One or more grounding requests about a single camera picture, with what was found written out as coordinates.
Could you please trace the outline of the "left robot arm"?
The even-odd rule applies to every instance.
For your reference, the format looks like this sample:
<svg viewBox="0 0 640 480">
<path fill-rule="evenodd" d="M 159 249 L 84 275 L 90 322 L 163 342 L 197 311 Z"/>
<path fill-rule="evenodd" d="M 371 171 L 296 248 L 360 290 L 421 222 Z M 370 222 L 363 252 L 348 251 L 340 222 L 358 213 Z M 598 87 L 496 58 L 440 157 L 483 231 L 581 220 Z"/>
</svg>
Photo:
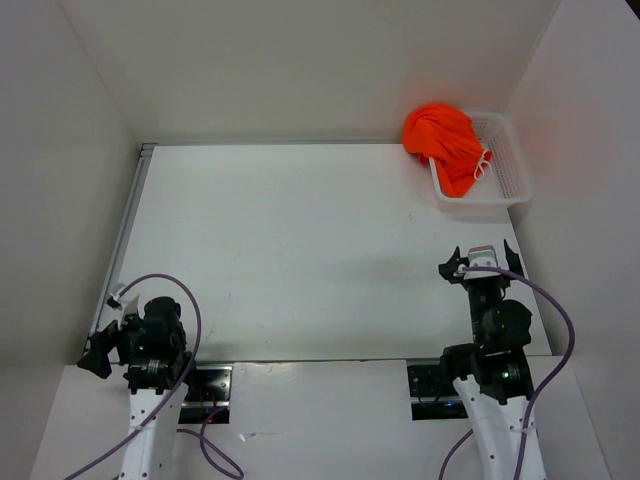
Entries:
<svg viewBox="0 0 640 480">
<path fill-rule="evenodd" d="M 188 367 L 191 352 L 180 317 L 181 306 L 170 297 L 156 297 L 142 310 L 133 300 L 119 319 L 89 337 L 88 350 L 77 362 L 106 379 L 115 350 L 126 367 L 129 440 L 122 447 L 120 479 L 170 477 L 181 404 L 200 385 L 198 372 Z"/>
</svg>

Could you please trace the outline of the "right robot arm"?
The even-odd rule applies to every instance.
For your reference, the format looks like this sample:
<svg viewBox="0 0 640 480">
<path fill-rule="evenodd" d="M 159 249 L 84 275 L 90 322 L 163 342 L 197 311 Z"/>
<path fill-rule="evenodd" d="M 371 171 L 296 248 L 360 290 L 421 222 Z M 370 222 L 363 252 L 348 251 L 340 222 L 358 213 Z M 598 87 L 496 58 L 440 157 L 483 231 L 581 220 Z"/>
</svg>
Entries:
<svg viewBox="0 0 640 480">
<path fill-rule="evenodd" d="M 466 291 L 472 341 L 450 346 L 440 357 L 440 385 L 457 393 L 471 422 L 485 479 L 545 479 L 534 416 L 534 394 L 524 347 L 531 342 L 531 311 L 506 297 L 510 278 L 500 272 L 466 272 L 498 265 L 495 248 L 456 248 L 439 274 Z"/>
</svg>

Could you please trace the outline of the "orange mesh shorts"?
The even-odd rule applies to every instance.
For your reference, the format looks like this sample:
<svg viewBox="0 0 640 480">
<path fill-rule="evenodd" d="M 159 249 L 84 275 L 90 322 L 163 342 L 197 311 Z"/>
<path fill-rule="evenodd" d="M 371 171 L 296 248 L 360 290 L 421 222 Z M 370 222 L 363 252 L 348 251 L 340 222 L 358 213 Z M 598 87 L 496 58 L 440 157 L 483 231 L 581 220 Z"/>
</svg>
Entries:
<svg viewBox="0 0 640 480">
<path fill-rule="evenodd" d="M 491 170 L 493 153 L 485 148 L 463 111 L 444 103 L 430 103 L 406 118 L 401 143 L 423 165 L 434 162 L 443 194 L 463 198 Z"/>
</svg>

